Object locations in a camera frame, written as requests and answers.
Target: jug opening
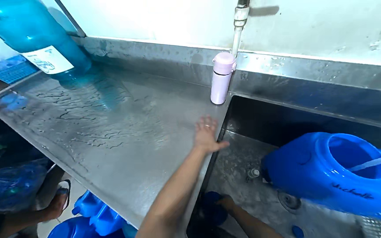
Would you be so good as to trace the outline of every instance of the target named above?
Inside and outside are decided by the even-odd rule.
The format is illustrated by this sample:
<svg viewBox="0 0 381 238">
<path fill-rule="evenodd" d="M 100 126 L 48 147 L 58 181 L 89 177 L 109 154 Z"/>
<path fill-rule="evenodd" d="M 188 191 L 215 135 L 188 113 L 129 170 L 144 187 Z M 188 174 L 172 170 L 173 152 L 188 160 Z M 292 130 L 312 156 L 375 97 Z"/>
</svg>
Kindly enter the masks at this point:
<svg viewBox="0 0 381 238">
<path fill-rule="evenodd" d="M 345 169 L 363 164 L 381 157 L 380 152 L 372 144 L 356 136 L 335 134 L 329 139 L 331 156 Z M 369 179 L 381 178 L 381 164 L 351 172 Z"/>
</svg>

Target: sink drain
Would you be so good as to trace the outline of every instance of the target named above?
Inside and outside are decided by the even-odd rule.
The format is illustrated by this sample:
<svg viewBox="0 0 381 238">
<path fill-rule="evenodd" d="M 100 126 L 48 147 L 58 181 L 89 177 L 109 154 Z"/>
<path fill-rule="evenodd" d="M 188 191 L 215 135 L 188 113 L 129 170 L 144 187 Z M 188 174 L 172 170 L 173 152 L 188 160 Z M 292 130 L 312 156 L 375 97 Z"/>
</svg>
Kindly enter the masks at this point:
<svg viewBox="0 0 381 238">
<path fill-rule="evenodd" d="M 288 210 L 290 213 L 295 213 L 297 209 L 299 209 L 302 205 L 301 199 L 294 197 L 292 195 L 289 195 L 287 193 L 278 191 L 277 192 L 278 200 L 280 201 L 280 204 Z"/>
</svg>

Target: human arm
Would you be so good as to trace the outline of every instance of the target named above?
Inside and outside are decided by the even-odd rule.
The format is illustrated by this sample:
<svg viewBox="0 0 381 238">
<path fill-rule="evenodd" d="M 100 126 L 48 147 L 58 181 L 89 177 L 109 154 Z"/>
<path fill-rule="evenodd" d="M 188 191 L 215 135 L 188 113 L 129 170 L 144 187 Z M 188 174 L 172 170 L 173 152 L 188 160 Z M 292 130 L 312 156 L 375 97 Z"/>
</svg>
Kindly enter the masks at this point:
<svg viewBox="0 0 381 238">
<path fill-rule="evenodd" d="M 227 213 L 237 221 L 249 238 L 283 238 L 272 227 L 236 205 L 230 196 L 226 195 L 217 204 L 226 209 Z"/>
<path fill-rule="evenodd" d="M 217 121 L 209 116 L 201 117 L 195 125 L 193 148 L 158 194 L 136 238 L 165 238 L 174 235 L 178 220 L 189 202 L 205 156 L 207 153 L 218 151 L 229 145 L 228 142 L 215 141 L 216 128 Z"/>
<path fill-rule="evenodd" d="M 0 238 L 6 238 L 26 227 L 36 225 L 43 221 L 49 221 L 58 218 L 63 212 L 66 203 L 67 194 L 56 194 L 50 205 L 39 211 L 19 212 L 5 215 Z"/>
</svg>

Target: pink bottle cap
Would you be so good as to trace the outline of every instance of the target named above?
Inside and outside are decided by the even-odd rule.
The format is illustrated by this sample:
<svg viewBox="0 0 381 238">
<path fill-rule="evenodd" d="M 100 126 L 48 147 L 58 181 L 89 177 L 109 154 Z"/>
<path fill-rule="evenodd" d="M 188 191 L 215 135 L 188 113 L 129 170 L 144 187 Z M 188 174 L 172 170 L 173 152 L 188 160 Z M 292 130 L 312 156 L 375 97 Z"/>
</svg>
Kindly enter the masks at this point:
<svg viewBox="0 0 381 238">
<path fill-rule="evenodd" d="M 236 69 L 236 59 L 229 52 L 218 53 L 214 59 L 214 72 L 222 75 L 232 73 Z"/>
</svg>

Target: pink water bottle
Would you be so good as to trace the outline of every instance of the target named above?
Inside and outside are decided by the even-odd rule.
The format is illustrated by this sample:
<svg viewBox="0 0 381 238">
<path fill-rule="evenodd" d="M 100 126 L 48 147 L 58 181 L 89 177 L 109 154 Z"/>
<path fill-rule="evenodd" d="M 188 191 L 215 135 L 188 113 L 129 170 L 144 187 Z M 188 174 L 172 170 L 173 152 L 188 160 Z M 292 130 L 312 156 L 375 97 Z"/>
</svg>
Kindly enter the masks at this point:
<svg viewBox="0 0 381 238">
<path fill-rule="evenodd" d="M 236 69 L 236 59 L 229 52 L 221 52 L 214 59 L 213 80 L 211 82 L 211 101 L 222 104 L 226 100 L 230 77 Z"/>
</svg>

